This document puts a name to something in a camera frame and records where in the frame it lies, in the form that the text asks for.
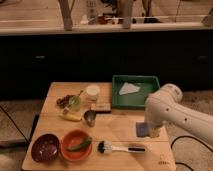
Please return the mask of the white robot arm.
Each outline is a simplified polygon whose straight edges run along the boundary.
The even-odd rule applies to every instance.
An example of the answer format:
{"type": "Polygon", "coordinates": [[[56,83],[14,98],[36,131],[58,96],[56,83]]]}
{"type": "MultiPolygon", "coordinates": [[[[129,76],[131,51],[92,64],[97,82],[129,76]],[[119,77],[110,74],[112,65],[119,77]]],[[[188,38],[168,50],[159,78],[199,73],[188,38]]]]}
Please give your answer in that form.
{"type": "Polygon", "coordinates": [[[148,95],[145,102],[148,136],[158,137],[163,122],[169,121],[213,145],[213,116],[180,105],[182,97],[181,89],[174,84],[165,84],[148,95]]]}

